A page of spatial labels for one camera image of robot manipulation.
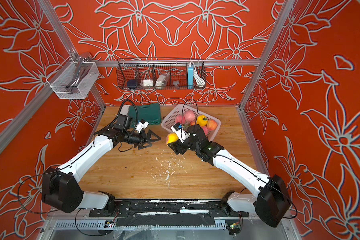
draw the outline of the green toolbox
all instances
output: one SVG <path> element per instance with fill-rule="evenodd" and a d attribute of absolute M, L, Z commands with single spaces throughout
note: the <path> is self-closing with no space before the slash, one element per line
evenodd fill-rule
<path fill-rule="evenodd" d="M 136 106 L 137 112 L 139 113 L 139 121 L 144 119 L 149 124 L 158 125 L 161 123 L 160 104 L 152 103 L 149 105 Z M 128 115 L 136 119 L 136 112 L 133 106 L 129 107 Z M 135 126 L 135 121 L 131 123 L 131 127 Z"/>

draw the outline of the blue power strip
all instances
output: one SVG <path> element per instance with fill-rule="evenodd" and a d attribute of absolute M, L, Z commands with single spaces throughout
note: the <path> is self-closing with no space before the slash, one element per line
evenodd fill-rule
<path fill-rule="evenodd" d="M 193 89 L 193 65 L 187 66 L 188 71 L 188 89 Z"/>

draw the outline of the white plastic basket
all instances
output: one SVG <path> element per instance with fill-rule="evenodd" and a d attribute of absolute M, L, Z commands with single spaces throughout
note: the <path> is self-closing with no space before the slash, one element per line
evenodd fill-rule
<path fill-rule="evenodd" d="M 179 104 L 177 105 L 175 108 L 172 109 L 172 111 L 170 113 L 168 113 L 168 115 L 164 118 L 164 120 L 161 122 L 161 127 L 163 127 L 165 130 L 167 130 L 168 132 L 172 132 L 171 127 L 175 124 L 175 118 L 178 115 L 181 115 L 181 110 L 183 109 L 183 105 L 184 104 Z M 221 126 L 221 122 L 219 119 L 212 117 L 209 114 L 203 113 L 202 111 L 199 110 L 198 114 L 197 114 L 197 110 L 195 108 L 191 108 L 187 105 L 184 106 L 184 110 L 183 110 L 183 115 L 185 112 L 187 111 L 193 111 L 195 113 L 195 121 L 197 119 L 198 116 L 200 115 L 205 115 L 205 117 L 210 120 L 215 120 L 217 123 L 217 127 L 215 130 L 213 131 L 209 131 L 208 134 L 206 135 L 208 137 L 209 141 L 213 141 L 213 139 L 215 138 L 217 132 L 220 129 Z"/>

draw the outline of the white cable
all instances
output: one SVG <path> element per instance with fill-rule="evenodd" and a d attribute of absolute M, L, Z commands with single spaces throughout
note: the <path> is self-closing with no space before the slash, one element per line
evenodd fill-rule
<path fill-rule="evenodd" d="M 193 77 L 195 78 L 197 85 L 204 86 L 205 81 L 201 77 L 199 77 L 199 75 L 197 74 L 197 69 L 196 69 L 195 64 L 193 62 L 190 62 L 189 66 L 191 66 L 191 65 L 193 65 Z"/>

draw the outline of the black cable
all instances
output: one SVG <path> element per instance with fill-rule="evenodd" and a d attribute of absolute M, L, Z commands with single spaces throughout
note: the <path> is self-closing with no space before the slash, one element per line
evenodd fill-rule
<path fill-rule="evenodd" d="M 292 217 L 283 217 L 283 218 L 293 219 L 293 218 L 297 217 L 297 215 L 298 215 L 298 209 L 296 208 L 296 205 L 292 202 L 292 200 L 291 200 L 290 197 L 288 197 L 287 195 L 283 194 L 280 190 L 278 190 L 278 189 L 275 188 L 274 186 L 270 185 L 269 183 L 267 183 L 267 182 L 263 181 L 262 179 L 258 178 L 258 176 L 256 176 L 255 174 L 253 174 L 253 172 L 249 171 L 246 167 L 244 167 L 243 165 L 239 164 L 239 163 L 236 162 L 235 160 L 233 160 L 233 159 L 231 159 L 231 158 L 229 158 L 229 157 L 223 156 L 223 155 L 218 155 L 218 154 L 213 155 L 212 157 L 217 157 L 217 156 L 219 156 L 219 157 L 225 157 L 225 158 L 229 159 L 230 161 L 238 164 L 239 166 L 241 166 L 242 168 L 244 168 L 245 170 L 247 170 L 250 174 L 252 174 L 254 177 L 256 177 L 258 180 L 264 182 L 266 185 L 272 187 L 273 189 L 275 189 L 276 191 L 278 191 L 279 193 L 281 193 L 284 197 L 287 198 L 287 200 L 292 204 L 292 206 L 295 208 L 295 211 L 296 211 L 296 215 L 294 215 L 294 216 L 292 216 Z"/>
<path fill-rule="evenodd" d="M 66 167 L 63 167 L 62 169 L 58 169 L 58 170 L 56 170 L 56 171 L 53 171 L 53 172 L 47 172 L 47 173 L 37 174 L 37 175 L 35 175 L 35 176 L 28 177 L 27 179 L 25 179 L 24 181 L 22 181 L 22 182 L 20 183 L 19 187 L 17 188 L 17 201 L 19 202 L 20 206 L 21 206 L 24 210 L 26 210 L 27 212 L 30 212 L 30 213 L 32 213 L 32 214 L 48 214 L 48 213 L 50 213 L 50 212 L 56 212 L 56 211 L 58 211 L 59 209 L 52 210 L 52 211 L 49 211 L 49 212 L 34 212 L 34 211 L 29 210 L 29 209 L 26 209 L 26 208 L 24 207 L 24 205 L 23 205 L 23 204 L 21 203 L 21 201 L 20 201 L 20 187 L 25 183 L 26 180 L 29 180 L 29 179 L 31 179 L 31 178 L 33 178 L 33 177 L 37 177 L 37 176 L 42 176 L 42 175 L 45 175 L 45 174 L 50 174 L 50 173 L 58 172 L 58 171 L 63 170 L 64 168 L 67 168 L 67 167 L 69 167 L 69 166 L 70 166 L 70 165 L 68 165 L 68 166 L 66 166 Z"/>
<path fill-rule="evenodd" d="M 106 236 L 106 235 L 108 235 L 108 233 L 106 233 L 106 234 L 101 234 L 101 235 L 92 235 L 92 234 L 86 234 L 86 233 L 83 233 L 82 231 L 80 231 L 80 229 L 77 227 L 77 222 L 76 222 L 77 214 L 80 212 L 80 210 L 81 210 L 81 209 L 79 209 L 79 210 L 77 211 L 76 215 L 75 215 L 75 227 L 76 227 L 76 229 L 77 229 L 79 232 L 81 232 L 81 233 L 84 234 L 84 235 L 91 236 L 91 237 L 100 237 L 100 236 Z"/>
<path fill-rule="evenodd" d="M 195 104 L 196 104 L 196 117 L 195 117 L 195 123 L 196 123 L 196 122 L 197 122 L 197 117 L 198 117 L 198 115 L 199 115 L 199 108 L 197 107 L 197 102 L 196 102 L 196 100 L 193 99 L 193 98 L 190 98 L 190 99 L 188 99 L 188 100 L 186 100 L 186 101 L 184 102 L 183 108 L 182 108 L 182 110 L 181 110 L 181 121 L 183 121 L 184 106 L 187 104 L 187 102 L 188 102 L 189 100 L 193 100 L 193 101 L 195 102 Z"/>
<path fill-rule="evenodd" d="M 137 122 L 139 121 L 139 113 L 137 112 L 137 107 L 136 107 L 136 105 L 134 104 L 134 102 L 132 102 L 132 101 L 129 100 L 129 99 L 125 99 L 125 100 L 121 103 L 121 105 L 120 105 L 119 111 L 117 112 L 118 115 L 120 114 L 121 108 L 124 106 L 124 103 L 126 103 L 126 102 L 132 103 L 132 106 L 135 108 L 135 111 L 136 111 L 136 121 L 135 121 L 135 126 L 134 126 L 133 130 L 132 130 L 132 132 L 126 131 L 127 134 L 128 134 L 129 136 L 131 136 L 132 133 L 136 130 Z"/>
<path fill-rule="evenodd" d="M 240 224 L 240 230 L 239 230 L 240 233 L 241 230 L 243 229 L 243 216 L 241 215 L 240 211 L 239 211 L 239 224 Z"/>
<path fill-rule="evenodd" d="M 129 148 L 129 149 L 127 149 L 127 150 L 121 151 L 121 150 L 120 150 L 121 146 L 123 146 L 123 144 L 120 142 L 120 147 L 117 149 L 119 152 L 126 152 L 126 151 L 129 151 L 129 150 L 131 150 L 131 149 L 133 148 L 133 145 L 132 145 L 131 148 Z"/>
<path fill-rule="evenodd" d="M 123 108 L 123 106 L 124 106 L 124 104 L 125 104 L 126 102 L 132 103 L 132 106 L 135 108 L 135 111 L 136 111 L 135 127 L 133 128 L 133 131 L 132 131 L 132 132 L 130 132 L 130 133 L 129 133 L 128 131 L 126 131 L 126 132 L 127 132 L 127 134 L 128 134 L 129 136 L 131 136 L 132 133 L 136 130 L 137 121 L 139 120 L 139 113 L 137 112 L 137 107 L 136 107 L 136 105 L 135 105 L 131 100 L 125 99 L 124 101 L 122 101 L 122 103 L 121 103 L 121 105 L 120 105 L 120 107 L 119 107 L 119 110 L 118 110 L 115 118 L 114 118 L 110 123 L 108 123 L 105 127 L 103 127 L 102 129 L 100 129 L 99 131 L 96 131 L 96 132 L 93 133 L 93 143 L 92 143 L 93 145 L 95 144 L 95 135 L 98 134 L 99 132 L 101 132 L 104 128 L 109 127 L 111 124 L 113 124 L 113 123 L 117 120 L 117 116 L 120 114 L 121 109 Z"/>
<path fill-rule="evenodd" d="M 48 213 L 50 213 L 50 212 L 56 212 L 56 211 L 58 211 L 59 209 L 52 210 L 52 211 L 49 211 L 49 212 L 33 212 L 33 211 L 29 210 L 29 209 L 26 209 L 26 208 L 24 207 L 24 205 L 23 205 L 23 204 L 21 203 L 21 201 L 20 201 L 20 187 L 24 184 L 24 182 L 25 182 L 26 180 L 29 180 L 29 179 L 31 179 L 31 178 L 33 178 L 33 177 L 37 177 L 37 176 L 42 176 L 42 175 L 45 175 L 45 174 L 50 174 L 50 173 L 58 172 L 58 171 L 61 171 L 61 170 L 65 169 L 65 168 L 67 168 L 67 167 L 72 166 L 72 164 L 73 164 L 74 162 L 76 162 L 81 156 L 83 156 L 84 154 L 86 154 L 91 148 L 92 148 L 92 146 L 91 146 L 90 148 L 88 148 L 88 150 L 85 151 L 85 153 L 83 153 L 83 154 L 80 155 L 77 159 L 75 159 L 75 161 L 73 161 L 73 162 L 72 162 L 71 164 L 69 164 L 68 166 L 63 167 L 62 169 L 58 169 L 58 170 L 53 171 L 53 172 L 46 172 L 46 173 L 42 173 L 42 174 L 37 174 L 37 175 L 35 175 L 35 176 L 28 177 L 27 179 L 25 179 L 24 181 L 22 181 L 22 182 L 20 183 L 18 189 L 17 189 L 17 201 L 19 202 L 20 206 L 21 206 L 22 208 L 24 208 L 24 210 L 26 210 L 26 211 L 28 211 L 28 212 L 30 212 L 30 213 L 33 213 L 33 214 L 48 214 Z"/>

